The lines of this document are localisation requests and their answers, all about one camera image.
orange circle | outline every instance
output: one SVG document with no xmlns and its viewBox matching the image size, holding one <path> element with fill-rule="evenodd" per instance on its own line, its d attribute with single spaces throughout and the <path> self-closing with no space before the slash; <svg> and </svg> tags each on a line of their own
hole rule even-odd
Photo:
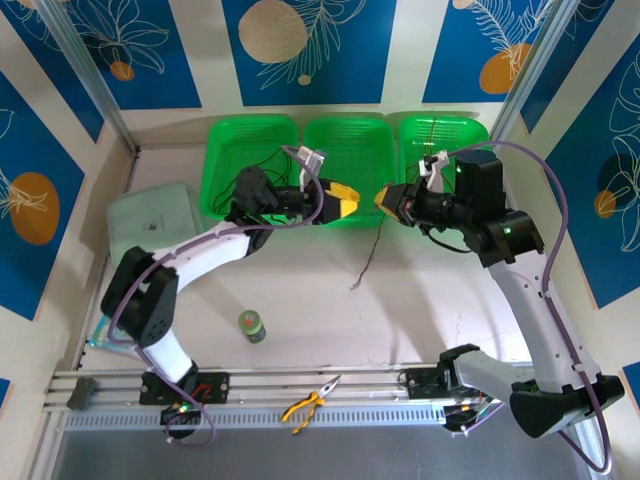
<svg viewBox="0 0 640 480">
<path fill-rule="evenodd" d="M 509 50 L 496 53 L 482 67 L 480 88 L 486 93 L 496 95 L 511 90 L 530 50 L 530 44 L 518 43 Z"/>
<path fill-rule="evenodd" d="M 11 223 L 16 233 L 28 243 L 33 245 L 46 245 L 51 241 L 58 228 L 60 220 L 60 201 L 58 192 L 51 181 L 41 173 L 27 172 L 19 175 L 11 187 L 28 194 L 31 200 L 40 208 L 30 206 L 29 198 L 11 207 Z M 13 200 L 19 200 L 22 195 L 12 193 L 9 196 Z M 35 200 L 34 197 L 46 196 Z"/>
<path fill-rule="evenodd" d="M 616 211 L 616 196 L 609 190 L 603 190 L 596 195 L 593 206 L 599 217 L 609 218 Z"/>
<path fill-rule="evenodd" d="M 121 62 L 120 60 L 113 62 L 109 70 L 111 70 L 111 75 L 123 82 L 133 80 L 133 77 L 135 76 L 135 72 L 133 71 L 133 68 L 131 68 L 131 65 Z"/>
</svg>

green plastic basket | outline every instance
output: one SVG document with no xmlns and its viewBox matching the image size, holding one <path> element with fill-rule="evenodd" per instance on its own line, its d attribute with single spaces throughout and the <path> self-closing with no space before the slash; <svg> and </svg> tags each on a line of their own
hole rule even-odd
<svg viewBox="0 0 640 480">
<path fill-rule="evenodd" d="M 382 212 L 373 200 L 386 184 L 398 181 L 391 127 L 377 118 L 322 117 L 309 123 L 303 143 L 327 154 L 322 178 L 348 185 L 360 194 L 358 210 L 328 225 L 377 226 Z"/>
<path fill-rule="evenodd" d="M 407 117 L 398 130 L 401 181 L 415 181 L 418 162 L 425 154 L 435 154 L 440 150 L 457 150 L 488 140 L 489 132 L 484 125 L 470 118 L 435 115 Z M 446 192 L 455 189 L 455 157 L 450 161 L 451 168 L 442 170 Z"/>
<path fill-rule="evenodd" d="M 298 128 L 285 115 L 240 115 L 217 122 L 209 132 L 204 173 L 200 189 L 200 210 L 215 220 L 229 213 L 230 202 L 214 211 L 214 203 L 231 195 L 236 175 L 245 167 L 259 164 L 276 182 L 287 168 L 287 157 L 278 152 L 282 145 L 298 144 Z M 287 183 L 298 184 L 299 168 L 291 165 Z"/>
</svg>

black mounting bracket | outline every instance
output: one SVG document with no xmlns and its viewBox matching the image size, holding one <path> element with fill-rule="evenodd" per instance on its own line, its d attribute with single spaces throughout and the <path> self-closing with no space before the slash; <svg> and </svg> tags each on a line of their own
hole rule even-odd
<svg viewBox="0 0 640 480">
<path fill-rule="evenodd" d="M 227 403 L 229 374 L 226 372 L 197 372 L 188 379 L 189 385 L 180 385 L 194 400 L 204 404 Z M 155 373 L 142 374 L 140 405 L 173 405 L 183 398 L 164 383 Z"/>
</svg>

wire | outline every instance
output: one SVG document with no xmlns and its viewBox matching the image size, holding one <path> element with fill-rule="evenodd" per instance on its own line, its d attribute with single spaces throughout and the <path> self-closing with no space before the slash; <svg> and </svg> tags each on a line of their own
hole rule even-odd
<svg viewBox="0 0 640 480">
<path fill-rule="evenodd" d="M 255 165 L 252 165 L 254 167 L 259 167 L 260 165 L 264 165 L 265 163 L 267 163 L 269 160 L 271 160 L 272 158 L 274 158 L 280 151 L 282 151 L 281 148 L 278 148 L 275 152 L 273 152 L 271 155 L 269 155 L 267 158 L 265 158 L 264 160 L 256 163 Z M 274 183 L 278 183 L 281 182 L 282 184 L 287 182 L 287 179 L 289 177 L 289 174 L 291 173 L 291 168 L 292 168 L 292 162 L 291 162 L 291 157 L 286 156 L 287 159 L 287 165 L 285 167 L 285 170 L 283 173 L 279 173 L 276 172 L 275 170 L 269 170 L 269 169 L 263 169 L 265 172 L 271 172 L 273 174 L 276 175 L 277 179 L 274 181 Z M 213 203 L 211 206 L 211 209 L 218 214 L 223 213 L 222 209 L 227 205 L 227 203 L 229 203 L 229 200 L 231 200 L 231 198 L 233 198 L 233 192 L 231 194 L 229 194 L 223 201 L 222 203 L 218 204 L 218 200 L 220 199 L 220 197 L 222 197 L 225 193 L 227 193 L 229 191 L 229 189 L 234 185 L 235 183 L 235 178 L 231 180 L 231 182 L 229 182 L 229 185 L 227 185 L 227 187 L 222 190 L 221 192 L 218 193 L 218 195 L 216 195 L 216 198 L 213 199 Z"/>
<path fill-rule="evenodd" d="M 298 148 L 287 146 L 287 145 L 283 145 L 281 148 L 287 156 L 289 156 L 290 158 L 293 158 L 300 165 L 300 168 L 302 168 L 305 172 L 307 172 L 307 174 L 311 178 L 311 181 L 314 183 L 317 191 L 322 192 L 323 189 L 322 189 L 322 185 L 320 184 L 320 180 L 318 179 L 317 175 L 313 173 L 313 171 L 298 156 Z M 296 222 L 289 225 L 270 225 L 270 224 L 244 225 L 241 227 L 227 228 L 226 230 L 222 230 L 220 232 L 211 232 L 201 237 L 194 238 L 192 241 L 184 244 L 179 248 L 176 248 L 175 251 L 169 252 L 163 257 L 159 258 L 152 265 L 150 265 L 144 272 L 142 272 L 142 274 L 140 274 L 138 278 L 134 280 L 134 282 L 129 287 L 129 290 L 127 290 L 125 295 L 122 297 L 120 304 L 116 308 L 113 314 L 113 317 L 111 318 L 109 330 L 107 331 L 107 337 L 109 338 L 109 341 L 119 343 L 119 344 L 136 345 L 135 342 L 133 341 L 123 341 L 123 340 L 116 339 L 114 337 L 115 329 L 118 325 L 118 321 L 120 320 L 120 317 L 122 316 L 122 313 L 125 307 L 128 305 L 129 301 L 131 300 L 135 292 L 138 291 L 138 288 L 140 288 L 140 286 L 149 277 L 149 275 L 151 275 L 151 273 L 157 268 L 159 268 L 162 264 L 166 263 L 169 260 L 177 258 L 179 255 L 183 254 L 184 252 L 187 252 L 192 248 L 202 245 L 203 243 L 206 243 L 210 240 L 218 239 L 226 235 L 235 235 L 239 233 L 245 233 L 251 230 L 291 230 L 293 228 L 299 228 L 299 227 L 309 225 L 311 222 L 313 222 L 313 220 L 316 219 L 318 215 L 320 215 L 320 212 L 322 211 L 323 206 L 324 206 L 324 195 L 318 195 L 318 204 L 316 205 L 316 209 L 313 211 L 313 213 L 311 213 L 311 215 L 309 215 L 309 217 L 307 217 L 305 220 L 301 222 Z M 211 425 L 211 433 L 207 438 L 207 440 L 198 444 L 184 443 L 170 437 L 169 436 L 170 425 L 167 425 L 165 428 L 165 434 L 167 435 L 167 442 L 174 443 L 176 445 L 180 445 L 183 447 L 189 447 L 189 448 L 205 447 L 211 444 L 215 439 L 216 427 L 215 427 L 213 418 L 207 413 L 206 409 L 204 408 L 204 405 L 202 405 L 200 402 L 197 402 L 191 395 L 189 395 L 187 392 L 182 390 L 178 385 L 172 382 L 171 379 L 169 379 L 164 374 L 164 372 L 162 372 L 159 368 L 155 366 L 153 361 L 146 355 L 144 350 L 137 345 L 136 345 L 136 352 L 138 353 L 138 355 L 140 355 L 140 358 L 149 366 L 149 368 L 163 382 L 165 382 L 173 391 L 175 391 L 178 395 L 180 395 L 184 400 L 186 400 L 191 405 L 193 405 L 204 416 L 204 418 L 207 420 L 209 425 Z"/>
<path fill-rule="evenodd" d="M 431 230 L 433 230 L 433 228 L 430 228 L 429 230 L 427 230 L 427 237 L 429 237 L 429 240 L 431 240 L 433 243 L 435 243 L 439 247 L 446 248 L 450 252 L 454 252 L 454 253 L 471 253 L 473 251 L 473 250 L 461 250 L 459 248 L 452 247 L 451 245 L 441 242 L 440 240 L 435 238 L 433 235 L 431 235 Z"/>
<path fill-rule="evenodd" d="M 560 331 L 560 335 L 562 336 L 562 339 L 564 340 L 564 343 L 567 346 L 567 350 L 569 351 L 571 361 L 574 363 L 574 369 L 576 370 L 578 376 L 582 380 L 582 383 L 584 383 L 584 387 L 587 391 L 587 394 L 589 395 L 589 400 L 591 401 L 593 411 L 596 414 L 598 426 L 600 427 L 600 435 L 602 436 L 602 447 L 603 447 L 603 455 L 604 455 L 604 462 L 602 467 L 599 467 L 598 465 L 596 465 L 593 462 L 593 460 L 591 460 L 587 456 L 587 454 L 573 440 L 571 440 L 567 436 L 566 433 L 560 432 L 560 435 L 562 436 L 562 438 L 564 438 L 567 441 L 569 446 L 573 448 L 573 450 L 575 450 L 575 452 L 587 463 L 587 465 L 589 465 L 589 467 L 593 471 L 597 473 L 601 473 L 603 475 L 607 475 L 611 472 L 611 468 L 613 466 L 613 458 L 611 455 L 611 439 L 609 438 L 609 431 L 607 429 L 607 424 L 604 419 L 602 407 L 600 406 L 600 402 L 598 401 L 596 392 L 593 389 L 593 385 L 591 385 L 591 382 L 589 381 L 589 377 L 587 377 L 587 374 L 584 371 L 581 371 L 580 367 L 582 366 L 582 362 L 580 360 L 580 354 L 578 353 L 576 346 L 573 344 L 571 335 L 569 334 L 567 327 L 565 326 L 562 320 L 562 317 L 558 312 L 558 308 L 556 307 L 556 304 L 553 301 L 553 298 L 551 297 L 551 293 L 549 291 L 550 282 L 551 282 L 551 269 L 553 268 L 553 264 L 555 263 L 556 257 L 558 256 L 558 252 L 560 251 L 560 246 L 562 244 L 562 241 L 564 240 L 564 236 L 567 233 L 567 229 L 569 226 L 569 203 L 567 202 L 567 196 L 564 192 L 564 189 L 562 188 L 562 184 L 560 183 L 560 180 L 558 180 L 558 177 L 554 173 L 553 169 L 547 164 L 547 162 L 545 162 L 535 152 L 517 143 L 507 142 L 503 140 L 482 142 L 482 143 L 473 145 L 471 147 L 466 147 L 460 150 L 456 150 L 455 152 L 450 153 L 449 156 L 458 155 L 462 152 L 475 150 L 477 148 L 487 147 L 487 146 L 510 147 L 510 148 L 519 150 L 525 155 L 528 155 L 542 167 L 542 169 L 545 171 L 547 176 L 551 179 L 551 182 L 553 183 L 553 185 L 556 187 L 556 192 L 558 194 L 558 198 L 560 199 L 560 211 L 562 213 L 562 222 L 560 224 L 560 230 L 558 232 L 558 236 L 553 245 L 553 248 L 551 249 L 551 253 L 549 254 L 547 263 L 542 272 L 542 293 L 543 293 L 543 298 L 547 304 L 547 308 L 551 312 L 551 316 L 553 317 L 553 320 L 555 321 L 555 324 L 557 325 L 558 330 Z"/>
<path fill-rule="evenodd" d="M 376 252 L 376 247 L 378 246 L 378 242 L 380 241 L 380 234 L 382 233 L 382 224 L 384 223 L 385 218 L 387 218 L 386 215 L 384 215 L 380 219 L 380 224 L 378 225 L 378 233 L 376 234 L 376 240 L 373 242 L 373 247 L 371 247 L 371 252 L 369 253 L 369 258 L 367 259 L 367 263 L 364 265 L 364 268 L 360 272 L 360 275 L 358 275 L 358 280 L 356 280 L 356 283 L 351 285 L 351 288 L 350 288 L 351 291 L 354 291 L 356 288 L 360 286 L 360 283 L 362 282 L 362 277 L 367 272 L 367 270 L 369 270 L 369 266 L 371 265 L 371 261 L 373 260 L 373 254 Z"/>
</svg>

white floor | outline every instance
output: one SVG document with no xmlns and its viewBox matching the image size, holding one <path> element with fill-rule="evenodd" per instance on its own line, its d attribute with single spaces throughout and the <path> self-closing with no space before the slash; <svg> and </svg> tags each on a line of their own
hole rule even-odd
<svg viewBox="0 0 640 480">
<path fill-rule="evenodd" d="M 203 160 L 204 147 L 143 150 L 131 190 L 182 180 L 199 193 Z M 328 227 L 274 233 L 255 255 L 205 275 L 180 294 L 178 339 L 201 367 L 434 362 L 441 351 L 465 343 L 501 360 L 530 359 L 506 301 L 477 257 L 447 252 L 417 229 L 386 221 L 362 285 L 350 291 L 375 234 L 375 228 Z M 443 238 L 462 246 L 455 233 Z M 112 274 L 110 267 L 101 295 Z M 258 311 L 267 329 L 257 345 L 236 324 L 247 309 Z M 92 312 L 94 325 L 99 317 L 97 309 Z M 99 370 L 142 363 L 87 346 L 82 365 Z"/>
</svg>

